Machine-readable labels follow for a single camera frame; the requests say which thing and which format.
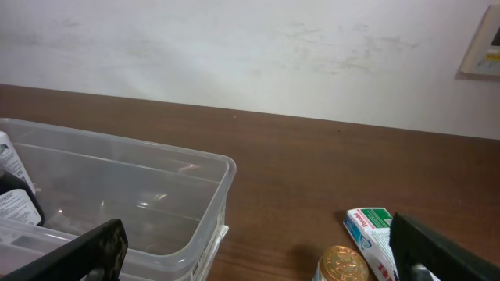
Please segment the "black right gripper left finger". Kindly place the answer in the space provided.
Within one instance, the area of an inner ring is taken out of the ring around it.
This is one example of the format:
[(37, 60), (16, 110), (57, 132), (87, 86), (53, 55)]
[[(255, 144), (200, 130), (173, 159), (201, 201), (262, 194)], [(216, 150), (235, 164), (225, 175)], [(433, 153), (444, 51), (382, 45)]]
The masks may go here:
[(1, 277), (3, 281), (118, 281), (128, 239), (120, 219), (108, 222)]

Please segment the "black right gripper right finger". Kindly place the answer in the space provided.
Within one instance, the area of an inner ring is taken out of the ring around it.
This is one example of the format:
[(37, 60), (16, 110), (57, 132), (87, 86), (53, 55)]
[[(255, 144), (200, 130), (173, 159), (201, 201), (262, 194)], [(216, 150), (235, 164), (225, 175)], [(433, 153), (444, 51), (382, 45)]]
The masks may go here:
[(390, 242), (400, 281), (496, 281), (499, 267), (433, 231), (415, 219), (396, 213)]

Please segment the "white medicine box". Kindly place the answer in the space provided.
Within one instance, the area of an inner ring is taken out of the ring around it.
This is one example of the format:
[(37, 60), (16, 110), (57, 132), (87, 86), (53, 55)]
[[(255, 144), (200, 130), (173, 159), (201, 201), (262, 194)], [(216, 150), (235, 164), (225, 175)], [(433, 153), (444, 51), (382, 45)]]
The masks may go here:
[(353, 208), (343, 222), (376, 278), (383, 281), (399, 280), (389, 245), (392, 219), (386, 208)]

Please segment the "dark bottle with white cap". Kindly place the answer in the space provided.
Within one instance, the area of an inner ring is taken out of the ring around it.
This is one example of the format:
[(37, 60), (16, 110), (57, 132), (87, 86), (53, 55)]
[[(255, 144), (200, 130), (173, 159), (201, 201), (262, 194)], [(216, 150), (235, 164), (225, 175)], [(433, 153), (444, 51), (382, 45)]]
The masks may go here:
[(27, 183), (1, 169), (1, 218), (43, 226), (45, 214)]

